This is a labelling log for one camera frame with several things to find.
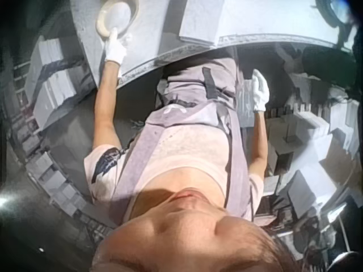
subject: apron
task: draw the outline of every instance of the apron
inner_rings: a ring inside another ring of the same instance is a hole
[[[202,124],[218,127],[229,136],[231,171],[225,207],[232,216],[238,217],[244,217],[247,209],[250,208],[251,188],[238,116],[235,111],[235,91],[231,91],[232,88],[218,89],[208,66],[194,68],[197,69],[197,73],[202,73],[203,81],[197,80],[195,82],[197,87],[190,87],[185,82],[193,81],[195,72],[193,69],[182,71],[182,75],[178,75],[177,80],[174,82],[171,80],[166,92],[162,95],[163,102],[167,106],[151,113],[146,120],[145,127],[126,162],[112,197],[109,215],[116,224],[124,223],[124,215],[134,189],[162,133],[165,129],[177,125]]]

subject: sleeve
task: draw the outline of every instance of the sleeve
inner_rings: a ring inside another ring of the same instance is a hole
[[[263,196],[264,181],[256,174],[250,174],[249,178],[252,198],[251,201],[253,203],[253,212],[255,215]],[[252,209],[247,210],[244,218],[250,221],[252,220]]]
[[[94,204],[109,208],[125,164],[126,153],[115,146],[103,144],[85,158],[86,179]]]

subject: t-shirt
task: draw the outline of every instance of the t-shirt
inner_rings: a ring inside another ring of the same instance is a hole
[[[197,168],[213,178],[224,196],[227,196],[230,169],[229,139],[219,128],[206,125],[181,125],[167,128],[162,134],[127,208],[124,221],[129,220],[138,193],[153,178],[172,169]],[[109,208],[113,193],[120,180],[127,152],[104,144],[85,158],[87,182],[96,204]],[[262,195],[263,180],[250,174],[253,210],[256,211]],[[246,218],[251,220],[248,209]]]

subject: hand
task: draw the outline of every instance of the hand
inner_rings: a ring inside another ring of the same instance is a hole
[[[121,66],[126,56],[126,51],[126,47],[117,39],[117,28],[113,28],[105,44],[105,61],[113,61]]]
[[[254,70],[252,75],[252,90],[254,93],[254,111],[264,112],[266,111],[266,103],[269,100],[270,92],[267,86],[267,81],[259,70]]]

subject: person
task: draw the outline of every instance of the person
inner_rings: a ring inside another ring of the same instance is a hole
[[[234,47],[164,70],[163,107],[123,148],[113,126],[126,49],[112,31],[85,158],[92,197],[120,225],[99,245],[91,271],[292,271],[286,248],[252,221],[267,166],[269,89],[254,71],[255,127],[247,168],[236,107]]]

